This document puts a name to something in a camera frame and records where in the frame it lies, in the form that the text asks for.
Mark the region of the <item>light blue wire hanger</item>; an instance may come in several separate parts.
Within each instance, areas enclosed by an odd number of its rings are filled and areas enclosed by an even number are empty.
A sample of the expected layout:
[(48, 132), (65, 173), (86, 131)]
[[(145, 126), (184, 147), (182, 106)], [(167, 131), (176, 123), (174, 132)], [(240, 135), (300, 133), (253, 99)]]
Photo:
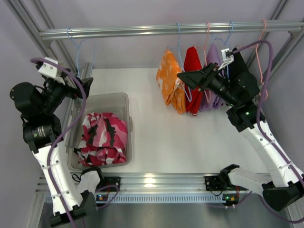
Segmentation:
[[(81, 49), (81, 45), (82, 43), (84, 43), (87, 39), (83, 39), (79, 42), (79, 44), (77, 44), (72, 36), (69, 34), (69, 32), (71, 32), (72, 29), (70, 27), (68, 27), (66, 29), (66, 35), (67, 35), (67, 38), (73, 43), (75, 49), (77, 50), (77, 54), (76, 54), (76, 72), (77, 72), (77, 75), (80, 76), (80, 68), (79, 68), (79, 56), (80, 56), (80, 49)], [(93, 66), (94, 66), (94, 61), (95, 61), (95, 52), (96, 52), (96, 41), (94, 40), (94, 47), (93, 47), (93, 55), (92, 55), (92, 59), (91, 59), (91, 66), (90, 66), (90, 73), (89, 73), (89, 76), (91, 76), (92, 74), (92, 71), (93, 71)]]

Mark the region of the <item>pink camouflage trousers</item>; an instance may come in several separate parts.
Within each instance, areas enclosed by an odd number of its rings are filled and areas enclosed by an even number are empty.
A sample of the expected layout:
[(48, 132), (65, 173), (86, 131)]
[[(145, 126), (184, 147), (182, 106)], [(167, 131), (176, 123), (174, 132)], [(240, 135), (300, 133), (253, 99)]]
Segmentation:
[(88, 113), (74, 154), (83, 166), (109, 166), (127, 162), (128, 126), (114, 113)]

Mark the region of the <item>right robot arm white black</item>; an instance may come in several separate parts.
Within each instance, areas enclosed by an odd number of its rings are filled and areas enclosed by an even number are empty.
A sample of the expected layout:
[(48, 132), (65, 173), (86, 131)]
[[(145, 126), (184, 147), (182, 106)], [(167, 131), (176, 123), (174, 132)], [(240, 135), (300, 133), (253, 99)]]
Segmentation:
[(253, 101), (260, 92), (254, 75), (245, 71), (224, 78), (217, 64), (208, 64), (199, 71), (178, 73), (177, 77), (191, 89), (210, 90), (229, 105), (230, 123), (250, 143), (269, 172), (265, 176), (232, 164), (209, 180), (210, 191), (239, 186), (260, 195), (275, 211), (303, 197), (304, 173), (287, 157)]

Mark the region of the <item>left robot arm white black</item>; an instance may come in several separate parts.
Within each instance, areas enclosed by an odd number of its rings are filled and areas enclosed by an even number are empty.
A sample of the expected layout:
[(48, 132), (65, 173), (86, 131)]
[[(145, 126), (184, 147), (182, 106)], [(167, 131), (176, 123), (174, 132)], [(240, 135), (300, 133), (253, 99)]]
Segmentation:
[(76, 186), (64, 159), (64, 137), (60, 119), (54, 114), (64, 98), (80, 98), (82, 91), (88, 92), (92, 79), (78, 80), (76, 86), (69, 85), (68, 69), (55, 78), (44, 76), (42, 91), (37, 86), (24, 82), (15, 85), (10, 98), (21, 113), (23, 139), (39, 162), (53, 202), (53, 214), (49, 219), (51, 227), (71, 223), (97, 210), (95, 192), (104, 184), (99, 168), (82, 171), (80, 183)]

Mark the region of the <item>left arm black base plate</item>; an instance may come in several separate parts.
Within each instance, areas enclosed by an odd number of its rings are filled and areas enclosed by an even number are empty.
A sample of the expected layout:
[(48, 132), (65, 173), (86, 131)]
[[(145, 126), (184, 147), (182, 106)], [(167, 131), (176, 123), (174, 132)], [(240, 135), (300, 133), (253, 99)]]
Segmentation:
[(119, 176), (105, 176), (100, 180), (96, 187), (96, 192), (108, 191), (116, 192), (120, 190), (121, 177)]

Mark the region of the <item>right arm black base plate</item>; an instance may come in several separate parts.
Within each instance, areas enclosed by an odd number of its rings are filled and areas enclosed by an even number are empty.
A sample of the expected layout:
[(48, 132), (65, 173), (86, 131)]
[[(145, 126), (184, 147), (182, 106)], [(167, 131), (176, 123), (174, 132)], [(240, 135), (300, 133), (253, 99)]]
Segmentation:
[(237, 190), (237, 187), (231, 184), (230, 180), (226, 177), (218, 175), (205, 176), (206, 190), (208, 191), (225, 191)]

